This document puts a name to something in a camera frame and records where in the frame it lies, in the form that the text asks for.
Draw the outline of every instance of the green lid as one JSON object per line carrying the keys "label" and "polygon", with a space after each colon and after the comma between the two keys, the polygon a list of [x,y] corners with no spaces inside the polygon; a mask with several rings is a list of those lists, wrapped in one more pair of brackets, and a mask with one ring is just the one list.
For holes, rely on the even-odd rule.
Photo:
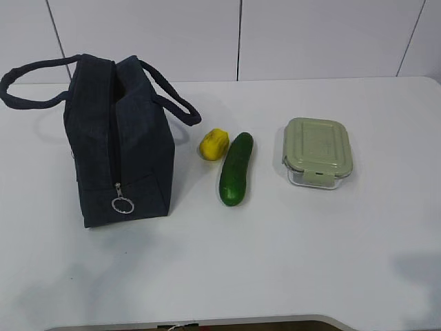
{"label": "green lid", "polygon": [[352,171],[352,154],[345,127],[325,119],[292,119],[285,128],[283,160],[304,172],[307,182],[329,185]]}

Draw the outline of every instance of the cucumber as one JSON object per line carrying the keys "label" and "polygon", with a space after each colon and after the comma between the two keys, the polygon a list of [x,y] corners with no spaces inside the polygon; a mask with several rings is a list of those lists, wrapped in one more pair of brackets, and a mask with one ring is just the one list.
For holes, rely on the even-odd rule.
{"label": "cucumber", "polygon": [[253,143],[253,137],[248,132],[242,132],[229,147],[219,181],[219,195],[225,205],[238,205],[245,197]]}

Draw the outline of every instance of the glass food container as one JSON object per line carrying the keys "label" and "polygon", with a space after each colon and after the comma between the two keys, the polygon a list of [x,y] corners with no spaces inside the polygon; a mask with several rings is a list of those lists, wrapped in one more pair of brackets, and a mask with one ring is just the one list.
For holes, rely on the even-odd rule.
{"label": "glass food container", "polygon": [[283,163],[292,184],[333,190],[352,171],[345,127],[325,119],[292,119],[285,128]]}

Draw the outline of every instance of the dark blue lunch bag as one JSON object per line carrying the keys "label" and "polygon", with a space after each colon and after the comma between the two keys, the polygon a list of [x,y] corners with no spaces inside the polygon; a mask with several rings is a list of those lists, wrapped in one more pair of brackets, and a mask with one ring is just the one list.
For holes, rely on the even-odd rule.
{"label": "dark blue lunch bag", "polygon": [[[29,71],[74,62],[69,89],[49,101],[7,92]],[[189,112],[157,95],[144,70]],[[88,54],[35,62],[5,74],[0,98],[14,109],[44,109],[66,101],[64,126],[86,228],[168,214],[174,141],[163,108],[188,126],[201,122],[201,116],[152,66],[135,56],[115,64]]]}

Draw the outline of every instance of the zipper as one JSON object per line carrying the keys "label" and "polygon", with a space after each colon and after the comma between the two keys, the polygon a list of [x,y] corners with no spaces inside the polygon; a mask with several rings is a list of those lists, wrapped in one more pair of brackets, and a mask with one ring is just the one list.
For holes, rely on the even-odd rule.
{"label": "zipper", "polygon": [[[110,82],[110,99],[109,99],[109,159],[110,159],[110,176],[112,178],[113,186],[116,190],[117,197],[112,200],[112,207],[121,214],[130,214],[134,210],[134,204],[130,199],[123,196],[123,191],[121,189],[122,174],[121,174],[121,144],[119,142],[119,129],[118,121],[116,119],[116,100],[115,100],[115,74],[116,74],[116,64],[112,62],[111,70],[111,82]],[[116,207],[117,201],[125,201],[129,203],[129,210],[122,210]]]}

